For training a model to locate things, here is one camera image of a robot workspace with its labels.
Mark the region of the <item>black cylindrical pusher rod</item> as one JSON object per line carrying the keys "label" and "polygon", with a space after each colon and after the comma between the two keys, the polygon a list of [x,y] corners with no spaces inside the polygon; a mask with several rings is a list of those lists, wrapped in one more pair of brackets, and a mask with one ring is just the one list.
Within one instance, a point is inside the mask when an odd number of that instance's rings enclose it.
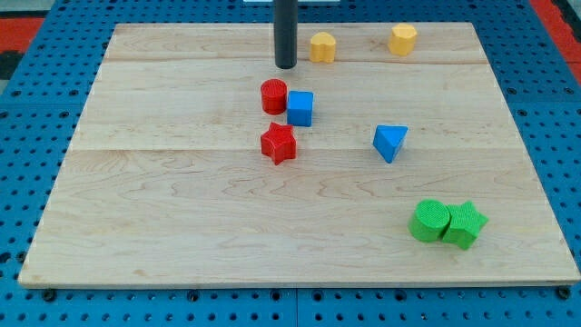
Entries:
{"label": "black cylindrical pusher rod", "polygon": [[297,63],[298,1],[273,1],[275,64],[291,69]]}

